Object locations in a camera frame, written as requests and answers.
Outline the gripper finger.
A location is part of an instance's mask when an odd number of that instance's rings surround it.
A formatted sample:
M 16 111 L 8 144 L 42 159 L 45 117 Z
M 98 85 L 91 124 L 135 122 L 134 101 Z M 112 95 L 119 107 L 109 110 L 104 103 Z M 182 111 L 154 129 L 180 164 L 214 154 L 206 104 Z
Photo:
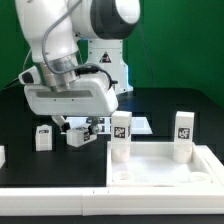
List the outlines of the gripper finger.
M 99 124 L 98 117 L 92 117 L 88 130 L 91 135 L 97 135 L 102 131 L 102 126 Z
M 61 115 L 52 115 L 52 120 L 60 128 L 62 133 L 66 133 L 70 129 L 70 124 Z

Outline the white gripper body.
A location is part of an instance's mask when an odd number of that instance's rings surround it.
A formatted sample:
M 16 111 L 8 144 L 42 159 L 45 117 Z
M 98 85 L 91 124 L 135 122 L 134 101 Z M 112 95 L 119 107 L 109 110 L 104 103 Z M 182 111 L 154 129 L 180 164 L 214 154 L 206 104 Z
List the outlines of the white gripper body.
M 103 73 L 82 75 L 63 92 L 43 85 L 26 85 L 24 92 L 37 115 L 110 116 L 118 108 L 114 89 Z

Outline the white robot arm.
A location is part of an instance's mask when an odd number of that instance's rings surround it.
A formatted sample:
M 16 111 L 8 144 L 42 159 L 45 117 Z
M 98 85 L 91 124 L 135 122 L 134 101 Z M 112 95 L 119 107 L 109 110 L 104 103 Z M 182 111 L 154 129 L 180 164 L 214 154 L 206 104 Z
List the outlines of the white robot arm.
M 140 19 L 139 0 L 15 0 L 34 66 L 19 75 L 31 110 L 49 115 L 65 132 L 67 116 L 99 118 L 118 108 L 119 79 L 99 62 L 80 63 L 78 42 L 106 44 L 127 38 Z

